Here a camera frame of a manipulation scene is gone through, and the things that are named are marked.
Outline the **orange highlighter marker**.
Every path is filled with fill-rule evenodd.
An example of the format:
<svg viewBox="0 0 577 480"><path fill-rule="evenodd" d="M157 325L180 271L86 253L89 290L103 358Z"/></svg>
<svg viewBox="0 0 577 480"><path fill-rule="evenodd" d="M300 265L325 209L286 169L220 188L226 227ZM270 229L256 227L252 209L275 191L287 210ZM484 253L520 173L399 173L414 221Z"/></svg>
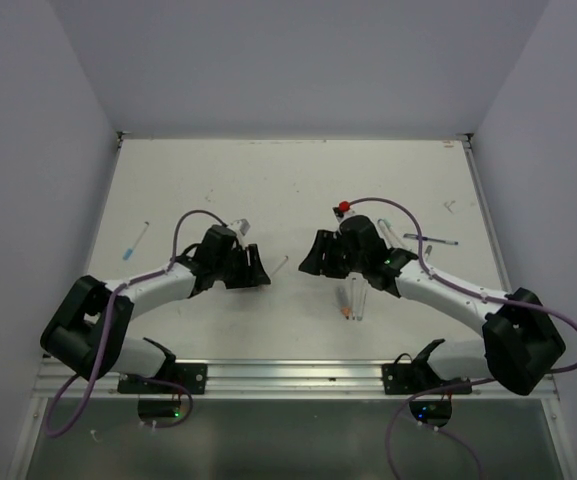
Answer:
<svg viewBox="0 0 577 480"><path fill-rule="evenodd" d="M335 296L340 313L345 319L350 319L352 317L352 304L346 288L337 286Z"/></svg>

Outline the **purple capped white pen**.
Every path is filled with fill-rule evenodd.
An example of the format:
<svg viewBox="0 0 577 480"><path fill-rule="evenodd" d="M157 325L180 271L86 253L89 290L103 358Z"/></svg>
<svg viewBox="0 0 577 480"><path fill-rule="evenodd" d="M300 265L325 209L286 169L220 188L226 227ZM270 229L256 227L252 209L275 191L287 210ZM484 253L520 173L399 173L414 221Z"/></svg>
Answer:
<svg viewBox="0 0 577 480"><path fill-rule="evenodd" d="M358 314L358 296L360 293L359 289L359 281L356 277L352 277L350 279L350 309L351 309L351 318L353 320L357 319Z"/></svg>

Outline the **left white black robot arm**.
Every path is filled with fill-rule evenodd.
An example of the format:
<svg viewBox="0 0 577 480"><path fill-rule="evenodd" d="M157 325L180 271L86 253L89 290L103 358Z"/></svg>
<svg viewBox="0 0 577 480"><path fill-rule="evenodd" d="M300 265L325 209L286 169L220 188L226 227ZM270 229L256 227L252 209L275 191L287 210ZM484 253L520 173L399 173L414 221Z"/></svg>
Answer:
<svg viewBox="0 0 577 480"><path fill-rule="evenodd" d="M80 277L44 329L42 349L86 380L116 372L140 376L153 392L169 390L176 379L172 352L149 339L128 338L129 323L216 282L228 290L269 285L258 246L244 242L248 230L245 219L213 225L172 265L132 279Z"/></svg>

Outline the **light blue capped pen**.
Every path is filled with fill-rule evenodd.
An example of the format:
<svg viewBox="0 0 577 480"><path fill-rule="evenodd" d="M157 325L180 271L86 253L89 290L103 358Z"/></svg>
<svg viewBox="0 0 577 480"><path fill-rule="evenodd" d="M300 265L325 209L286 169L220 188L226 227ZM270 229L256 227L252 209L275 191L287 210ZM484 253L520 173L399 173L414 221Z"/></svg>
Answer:
<svg viewBox="0 0 577 480"><path fill-rule="evenodd" d="M139 231L139 234L137 235L137 237L134 239L134 241L132 242L132 244L125 250L123 256L122 256L122 260L123 261L128 261L130 259L130 257L132 256L132 254L134 253L135 249L138 247L139 243L141 242L143 236L145 235L145 233L147 232L148 228L150 226L150 222L149 221L145 221L143 227L141 228L141 230Z"/></svg>

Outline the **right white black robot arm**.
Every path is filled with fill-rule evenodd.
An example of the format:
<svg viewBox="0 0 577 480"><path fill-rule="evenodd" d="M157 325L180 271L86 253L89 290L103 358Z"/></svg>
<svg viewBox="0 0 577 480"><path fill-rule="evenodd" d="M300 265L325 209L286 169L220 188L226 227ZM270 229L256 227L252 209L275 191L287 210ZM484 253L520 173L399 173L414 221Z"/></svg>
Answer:
<svg viewBox="0 0 577 480"><path fill-rule="evenodd" d="M336 231L320 230L300 271L327 278L363 276L378 291L429 306L465 325L478 338L454 344L436 339L392 375L407 391L436 392L460 380L491 378L526 396L565 352L565 343L539 298L520 288L512 294L457 290L432 278L421 258L390 247L364 215L341 220Z"/></svg>

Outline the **green white pen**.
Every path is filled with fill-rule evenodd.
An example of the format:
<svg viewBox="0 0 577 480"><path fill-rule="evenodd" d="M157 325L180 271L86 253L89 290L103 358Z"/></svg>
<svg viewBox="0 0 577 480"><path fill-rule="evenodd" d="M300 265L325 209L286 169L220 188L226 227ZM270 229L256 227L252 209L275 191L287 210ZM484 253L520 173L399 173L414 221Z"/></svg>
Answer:
<svg viewBox="0 0 577 480"><path fill-rule="evenodd" d="M368 289L367 282L363 280L359 289L357 308L356 308L356 319L358 321L362 321L364 318L365 305L367 299L367 289Z"/></svg>

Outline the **thin orange capped pen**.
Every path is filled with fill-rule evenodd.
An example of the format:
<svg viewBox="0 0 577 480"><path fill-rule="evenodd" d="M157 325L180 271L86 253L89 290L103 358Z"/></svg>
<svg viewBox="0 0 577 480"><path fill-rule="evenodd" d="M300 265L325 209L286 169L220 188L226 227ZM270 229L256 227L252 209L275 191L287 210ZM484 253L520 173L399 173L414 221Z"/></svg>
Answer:
<svg viewBox="0 0 577 480"><path fill-rule="evenodd" d="M272 270L270 276L274 276L276 275L285 265L286 263L289 261L289 256L285 255L280 262L278 263L278 265Z"/></svg>

